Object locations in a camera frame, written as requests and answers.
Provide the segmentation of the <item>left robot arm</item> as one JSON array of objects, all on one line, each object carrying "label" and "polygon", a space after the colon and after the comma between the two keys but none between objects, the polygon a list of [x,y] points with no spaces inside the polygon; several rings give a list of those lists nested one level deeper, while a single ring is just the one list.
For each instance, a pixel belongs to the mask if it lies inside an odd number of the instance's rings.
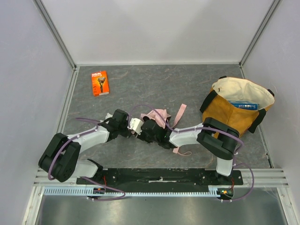
[{"label": "left robot arm", "polygon": [[102,166],[92,159],[80,160],[80,153],[119,135],[128,137],[130,133],[128,113],[120,109],[112,116],[107,115],[104,121],[91,122],[95,126],[82,133],[56,133],[53,136],[38,162],[38,166],[48,173],[49,180],[65,182],[72,177],[92,178]]}]

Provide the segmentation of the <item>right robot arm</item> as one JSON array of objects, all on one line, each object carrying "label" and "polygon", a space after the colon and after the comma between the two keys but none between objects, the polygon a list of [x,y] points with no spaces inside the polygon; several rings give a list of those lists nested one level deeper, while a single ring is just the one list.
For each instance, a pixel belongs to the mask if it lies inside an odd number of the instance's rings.
[{"label": "right robot arm", "polygon": [[137,138],[147,143],[157,143],[164,149],[200,144],[217,157],[216,173],[229,177],[233,169],[233,157],[237,143],[242,144],[239,132],[214,118],[207,117],[203,123],[188,128],[159,126],[147,119]]}]

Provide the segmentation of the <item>pink folding umbrella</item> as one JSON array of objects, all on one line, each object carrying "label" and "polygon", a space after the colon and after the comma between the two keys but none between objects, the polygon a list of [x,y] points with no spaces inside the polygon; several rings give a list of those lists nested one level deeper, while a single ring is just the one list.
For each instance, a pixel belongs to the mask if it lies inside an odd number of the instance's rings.
[{"label": "pink folding umbrella", "polygon": [[[181,104],[171,128],[174,128],[177,125],[177,123],[180,121],[181,117],[183,116],[186,110],[186,107],[187,106],[185,104]],[[168,114],[166,109],[152,109],[147,114],[141,113],[140,117],[144,122],[147,119],[151,119],[154,120],[160,127],[165,128],[166,124],[169,124],[168,120],[170,119],[171,115]],[[192,154],[192,152],[190,151],[180,153],[179,147],[174,148],[172,152],[180,156],[190,156]]]}]

